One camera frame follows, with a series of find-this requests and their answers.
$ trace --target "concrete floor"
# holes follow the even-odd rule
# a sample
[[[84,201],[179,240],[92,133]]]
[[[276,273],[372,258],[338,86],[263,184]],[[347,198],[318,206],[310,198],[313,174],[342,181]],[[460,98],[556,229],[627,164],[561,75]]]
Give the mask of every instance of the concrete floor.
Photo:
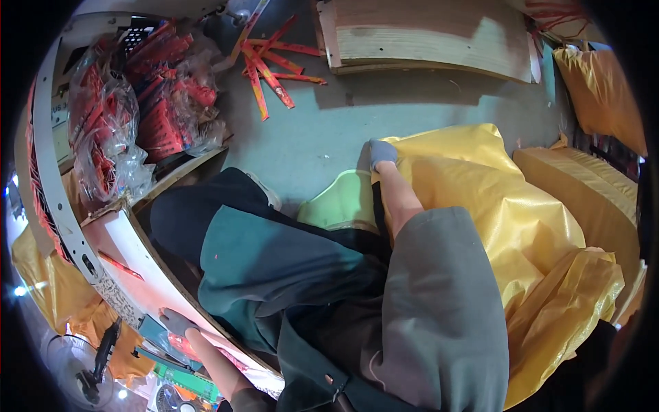
[[[233,0],[229,6],[251,10],[256,3]],[[272,1],[250,37],[271,36],[292,14],[298,14],[298,20],[282,41],[316,45],[308,0]],[[208,30],[225,53],[237,37],[237,30],[226,23],[210,22]],[[323,77],[328,85],[282,82],[296,105],[287,109],[263,82],[270,118],[262,123],[250,83],[241,76],[244,62],[240,57],[220,82],[227,91],[221,109],[235,133],[224,167],[256,173],[280,195],[283,212],[289,215],[342,171],[368,169],[364,143],[371,138],[494,123],[512,154],[518,147],[553,144],[561,119],[565,130],[573,130],[573,114],[558,71],[556,81],[543,84],[517,84],[452,70],[334,76],[322,58],[277,53],[305,67],[304,74]],[[553,65],[543,69],[544,80],[554,80]]]

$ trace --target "glove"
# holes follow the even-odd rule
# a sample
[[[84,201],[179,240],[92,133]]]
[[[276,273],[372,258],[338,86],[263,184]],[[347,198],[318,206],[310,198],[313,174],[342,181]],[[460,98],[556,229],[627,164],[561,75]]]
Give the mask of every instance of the glove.
[[[199,330],[196,323],[174,310],[164,308],[160,310],[160,313],[160,322],[163,322],[165,327],[175,335],[185,336],[185,331],[189,328]]]
[[[371,139],[370,143],[371,167],[373,170],[377,171],[375,169],[375,165],[378,164],[378,162],[382,162],[383,160],[389,160],[393,163],[396,162],[396,159],[398,158],[398,152],[396,152],[396,148],[393,147],[391,143],[378,139]]]

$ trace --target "plywood sheet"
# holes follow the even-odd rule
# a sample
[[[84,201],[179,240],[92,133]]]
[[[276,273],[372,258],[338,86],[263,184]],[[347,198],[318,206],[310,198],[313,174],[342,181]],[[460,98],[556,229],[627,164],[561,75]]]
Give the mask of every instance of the plywood sheet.
[[[522,14],[493,0],[333,0],[341,66],[367,60],[456,65],[531,83]]]

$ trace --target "metal frame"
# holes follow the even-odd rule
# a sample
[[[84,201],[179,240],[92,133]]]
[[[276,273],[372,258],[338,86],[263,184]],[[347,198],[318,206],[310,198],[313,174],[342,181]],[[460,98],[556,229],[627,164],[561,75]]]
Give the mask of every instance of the metal frame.
[[[61,38],[55,40],[45,56],[36,78],[34,92],[34,115],[32,117],[34,150],[43,195],[62,242],[71,254],[73,263],[103,299],[119,313],[119,316],[137,329],[139,318],[143,317],[142,311],[103,269],[98,257],[89,246],[73,214],[59,174],[50,117],[53,71],[60,40]]]

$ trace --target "grey sleeve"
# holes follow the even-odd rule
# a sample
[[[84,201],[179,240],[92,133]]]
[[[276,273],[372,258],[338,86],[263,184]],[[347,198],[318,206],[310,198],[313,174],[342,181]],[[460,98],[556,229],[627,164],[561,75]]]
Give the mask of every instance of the grey sleeve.
[[[466,209],[427,210],[398,233],[382,303],[382,348],[371,371],[385,391],[442,411],[503,409],[505,315]]]
[[[231,400],[235,412],[275,412],[277,401],[255,388],[238,391]]]

